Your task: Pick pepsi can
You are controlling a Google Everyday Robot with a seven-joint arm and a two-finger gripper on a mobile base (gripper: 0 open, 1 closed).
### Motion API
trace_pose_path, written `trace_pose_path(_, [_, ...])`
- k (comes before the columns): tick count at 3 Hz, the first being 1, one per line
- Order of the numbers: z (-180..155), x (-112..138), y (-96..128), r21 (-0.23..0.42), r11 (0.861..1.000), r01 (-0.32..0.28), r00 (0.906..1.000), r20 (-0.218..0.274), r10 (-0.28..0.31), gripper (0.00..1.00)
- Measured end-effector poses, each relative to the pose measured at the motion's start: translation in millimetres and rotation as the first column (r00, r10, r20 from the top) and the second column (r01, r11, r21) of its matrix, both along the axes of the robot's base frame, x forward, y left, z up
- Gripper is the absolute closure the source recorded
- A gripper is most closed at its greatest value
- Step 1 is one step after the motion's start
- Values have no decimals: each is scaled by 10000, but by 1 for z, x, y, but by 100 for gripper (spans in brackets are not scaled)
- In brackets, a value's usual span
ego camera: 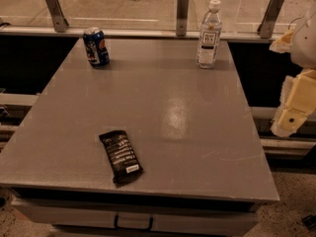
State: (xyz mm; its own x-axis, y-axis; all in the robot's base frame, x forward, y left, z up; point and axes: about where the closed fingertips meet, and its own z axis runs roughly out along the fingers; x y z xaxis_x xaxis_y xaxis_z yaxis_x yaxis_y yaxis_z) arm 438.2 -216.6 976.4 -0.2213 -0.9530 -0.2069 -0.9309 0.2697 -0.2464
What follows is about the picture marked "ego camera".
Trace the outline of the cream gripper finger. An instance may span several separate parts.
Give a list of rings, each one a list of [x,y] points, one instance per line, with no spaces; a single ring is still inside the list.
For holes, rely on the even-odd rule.
[[[296,110],[291,110],[285,105],[276,109],[271,131],[278,137],[289,137],[306,122],[307,115]]]
[[[290,52],[293,32],[294,29],[286,31],[280,38],[273,41],[269,47],[269,50],[277,53]]]

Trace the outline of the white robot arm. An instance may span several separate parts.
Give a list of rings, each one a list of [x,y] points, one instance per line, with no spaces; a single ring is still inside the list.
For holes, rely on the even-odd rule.
[[[302,71],[295,77],[286,76],[271,131],[278,137],[289,137],[316,110],[316,4],[298,21],[295,28],[285,32],[270,50],[288,52],[291,61]]]

